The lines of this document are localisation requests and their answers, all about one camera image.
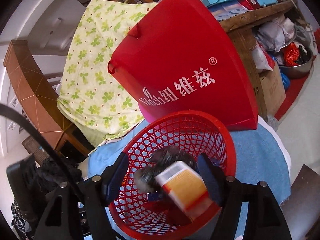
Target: wooden shelf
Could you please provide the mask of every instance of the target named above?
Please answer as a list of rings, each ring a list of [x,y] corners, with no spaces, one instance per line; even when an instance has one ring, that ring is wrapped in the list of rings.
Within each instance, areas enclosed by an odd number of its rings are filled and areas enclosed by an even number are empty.
[[[292,0],[281,2],[275,5],[233,16],[230,19],[220,22],[220,25],[226,33],[242,27],[250,29],[288,12],[294,6],[295,5]]]

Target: wooden bed frame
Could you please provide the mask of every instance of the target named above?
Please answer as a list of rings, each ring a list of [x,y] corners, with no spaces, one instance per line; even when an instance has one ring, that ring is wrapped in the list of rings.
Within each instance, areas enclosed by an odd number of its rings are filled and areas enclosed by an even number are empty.
[[[57,108],[58,95],[33,59],[27,41],[11,41],[4,66],[11,85],[32,124],[60,154],[83,161],[94,147]]]

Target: white plastic bag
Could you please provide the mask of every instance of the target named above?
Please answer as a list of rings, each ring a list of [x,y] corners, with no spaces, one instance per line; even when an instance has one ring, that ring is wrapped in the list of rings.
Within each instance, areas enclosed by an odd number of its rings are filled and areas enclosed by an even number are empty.
[[[291,40],[294,36],[294,23],[289,18],[287,18],[280,24],[280,27],[283,30],[285,40]]]
[[[279,52],[285,44],[282,27],[278,23],[266,22],[258,30],[258,37],[268,50]]]
[[[256,46],[251,51],[253,61],[258,72],[262,70],[273,70],[275,67],[274,60],[268,55],[264,47],[256,41]]]
[[[297,48],[299,48],[299,47],[301,46],[301,47],[302,47],[302,49],[303,49],[303,51],[304,51],[306,54],[308,54],[308,52],[307,52],[307,50],[306,50],[305,46],[303,46],[300,42],[298,42],[298,41],[294,41],[293,43],[296,45],[296,47],[297,47]]]
[[[279,65],[285,65],[285,61],[282,53],[279,53],[278,55],[276,55],[276,60]]]
[[[279,121],[272,115],[268,115],[268,123],[269,126],[273,128],[273,130],[277,131],[279,128]]]
[[[300,42],[303,46],[309,47],[311,43],[311,38],[304,27],[297,25],[297,38],[296,41]]]

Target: white floor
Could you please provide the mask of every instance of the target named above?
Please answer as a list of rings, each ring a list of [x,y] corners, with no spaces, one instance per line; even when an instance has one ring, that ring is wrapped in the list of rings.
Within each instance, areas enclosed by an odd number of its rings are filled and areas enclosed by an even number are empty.
[[[320,174],[320,56],[277,134],[291,156],[291,183],[303,164]]]

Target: blue cloth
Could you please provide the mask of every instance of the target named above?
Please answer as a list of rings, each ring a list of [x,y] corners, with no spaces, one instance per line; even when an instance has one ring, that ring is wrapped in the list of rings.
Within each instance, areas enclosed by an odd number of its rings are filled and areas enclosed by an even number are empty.
[[[131,139],[147,125],[148,122],[143,120],[122,140],[99,146],[95,152],[90,154],[88,164],[89,177],[96,174],[102,174],[107,166],[110,166],[115,162]],[[230,134],[236,148],[236,178],[241,182],[250,184],[257,184],[259,181],[265,180],[278,203],[287,199],[290,195],[288,166],[283,153],[272,134],[260,124],[258,124],[257,130],[234,131],[230,132]],[[248,204],[244,203],[242,205],[236,237],[242,235],[244,232],[247,210]],[[126,239],[132,239],[116,226],[108,208],[107,214],[111,226]],[[209,239],[211,233],[212,226],[205,226],[196,233],[201,236],[201,238],[197,239]]]

